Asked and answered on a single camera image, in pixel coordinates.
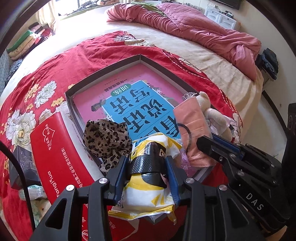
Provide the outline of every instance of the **green cloth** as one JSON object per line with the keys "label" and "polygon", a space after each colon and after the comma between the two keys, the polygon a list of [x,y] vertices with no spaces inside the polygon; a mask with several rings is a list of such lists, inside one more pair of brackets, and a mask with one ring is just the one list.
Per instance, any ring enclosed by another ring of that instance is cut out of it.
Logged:
{"label": "green cloth", "polygon": [[166,17],[166,15],[156,7],[155,3],[131,2],[131,4],[140,5],[149,11],[156,12],[156,13]]}
{"label": "green cloth", "polygon": [[26,38],[28,38],[29,37],[29,35],[30,34],[32,34],[33,32],[32,31],[30,31],[30,30],[27,30],[16,42],[15,42],[15,44],[11,47],[11,48],[9,48],[9,49],[7,49],[7,52],[8,53],[10,53],[10,52],[12,52],[13,50],[16,50],[17,48],[18,48],[18,46],[20,46],[20,44],[26,39]]}

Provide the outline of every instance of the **leopard print cloth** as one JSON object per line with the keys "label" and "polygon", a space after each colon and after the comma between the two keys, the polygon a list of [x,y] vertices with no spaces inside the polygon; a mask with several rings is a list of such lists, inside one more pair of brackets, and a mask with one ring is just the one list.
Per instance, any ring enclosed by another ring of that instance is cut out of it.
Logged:
{"label": "leopard print cloth", "polygon": [[83,143],[90,153],[103,160],[99,168],[104,175],[117,166],[121,156],[128,156],[132,150],[126,123],[117,124],[107,119],[89,120]]}

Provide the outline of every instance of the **pink quilt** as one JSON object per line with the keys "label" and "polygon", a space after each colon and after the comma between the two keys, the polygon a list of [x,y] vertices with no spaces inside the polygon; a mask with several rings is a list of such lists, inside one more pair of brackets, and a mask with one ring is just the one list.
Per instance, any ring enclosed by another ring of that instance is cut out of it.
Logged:
{"label": "pink quilt", "polygon": [[106,11],[107,21],[142,23],[199,43],[227,59],[250,79],[256,80],[255,59],[261,48],[260,40],[246,33],[224,29],[200,11],[186,5],[162,3],[157,7],[167,17],[140,5],[116,4]]}

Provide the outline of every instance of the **silver bolt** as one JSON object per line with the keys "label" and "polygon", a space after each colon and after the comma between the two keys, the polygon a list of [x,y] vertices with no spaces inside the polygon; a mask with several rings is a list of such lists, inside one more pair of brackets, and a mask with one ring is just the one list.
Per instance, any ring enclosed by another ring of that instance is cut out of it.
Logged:
{"label": "silver bolt", "polygon": [[191,178],[191,177],[188,177],[188,178],[186,178],[186,180],[185,180],[187,183],[194,183],[194,179],[193,178]]}
{"label": "silver bolt", "polygon": [[221,191],[226,191],[226,190],[227,190],[227,187],[226,187],[225,185],[220,185],[220,186],[219,186],[219,189],[220,189]]}
{"label": "silver bolt", "polygon": [[74,188],[75,188],[74,185],[68,185],[68,186],[66,187],[66,190],[67,190],[67,191],[72,191]]}
{"label": "silver bolt", "polygon": [[105,177],[102,177],[102,178],[99,180],[99,183],[101,183],[101,184],[104,184],[104,183],[106,183],[106,182],[108,182],[108,179],[105,178]]}
{"label": "silver bolt", "polygon": [[244,172],[243,172],[243,171],[241,171],[241,170],[239,170],[239,171],[237,172],[237,174],[238,174],[238,175],[240,175],[241,177],[243,177],[243,176],[244,176]]}

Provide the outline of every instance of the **open box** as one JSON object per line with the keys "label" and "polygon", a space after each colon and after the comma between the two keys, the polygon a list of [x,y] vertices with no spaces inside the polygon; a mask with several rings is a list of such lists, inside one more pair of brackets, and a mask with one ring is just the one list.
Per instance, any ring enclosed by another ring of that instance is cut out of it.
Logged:
{"label": "open box", "polygon": [[[197,91],[158,63],[136,55],[91,74],[65,95],[82,137],[88,120],[108,118],[126,122],[135,140],[155,132],[180,138],[173,109],[188,92]],[[210,170],[199,170],[195,178],[203,181]]]}

